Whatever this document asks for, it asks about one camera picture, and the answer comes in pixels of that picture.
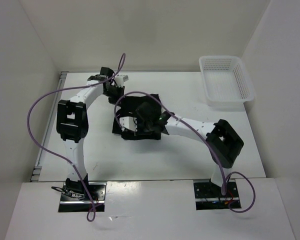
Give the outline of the black shorts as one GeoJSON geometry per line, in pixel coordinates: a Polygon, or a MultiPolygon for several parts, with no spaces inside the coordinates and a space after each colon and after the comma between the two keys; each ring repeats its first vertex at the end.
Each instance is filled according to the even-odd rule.
{"type": "Polygon", "coordinates": [[[162,131],[165,130],[161,118],[167,116],[160,103],[158,94],[125,96],[117,105],[120,109],[115,111],[116,118],[113,120],[112,133],[130,141],[160,140],[162,131]],[[134,118],[137,131],[122,130],[117,119],[123,117],[134,118]]]}

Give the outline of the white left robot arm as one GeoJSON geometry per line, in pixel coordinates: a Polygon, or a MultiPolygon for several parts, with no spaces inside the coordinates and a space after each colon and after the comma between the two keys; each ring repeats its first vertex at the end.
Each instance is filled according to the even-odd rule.
{"type": "Polygon", "coordinates": [[[88,173],[84,162],[84,139],[88,134],[88,108],[101,95],[111,104],[123,96],[127,75],[115,75],[108,67],[88,78],[86,85],[68,100],[61,99],[57,105],[56,131],[63,140],[66,158],[69,160],[65,186],[61,192],[84,200],[89,197],[88,173]]]}

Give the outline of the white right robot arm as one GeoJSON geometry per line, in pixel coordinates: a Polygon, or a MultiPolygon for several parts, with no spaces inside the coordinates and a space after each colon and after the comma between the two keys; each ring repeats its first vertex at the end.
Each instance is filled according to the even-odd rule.
{"type": "Polygon", "coordinates": [[[159,113],[145,102],[135,110],[137,133],[181,136],[204,143],[216,163],[210,178],[209,191],[215,197],[226,194],[227,180],[244,142],[228,121],[202,122],[164,111],[159,113]]]}

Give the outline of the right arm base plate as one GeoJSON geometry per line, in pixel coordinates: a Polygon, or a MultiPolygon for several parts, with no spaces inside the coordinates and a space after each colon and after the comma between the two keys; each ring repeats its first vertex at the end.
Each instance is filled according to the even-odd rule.
{"type": "Polygon", "coordinates": [[[193,182],[196,210],[241,209],[239,192],[235,181],[227,183],[226,195],[221,194],[221,188],[210,180],[196,180],[193,182]]]}

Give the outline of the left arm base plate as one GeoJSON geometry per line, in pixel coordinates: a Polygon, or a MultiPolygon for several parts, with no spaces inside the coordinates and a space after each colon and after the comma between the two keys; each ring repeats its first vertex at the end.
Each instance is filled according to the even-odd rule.
{"type": "MultiPolygon", "coordinates": [[[[95,204],[95,211],[105,211],[106,200],[106,182],[90,182],[87,186],[92,200],[95,204]]],[[[93,207],[92,202],[86,192],[75,193],[74,191],[66,191],[66,184],[61,187],[52,187],[57,192],[60,192],[59,213],[87,213],[93,207]]]]}

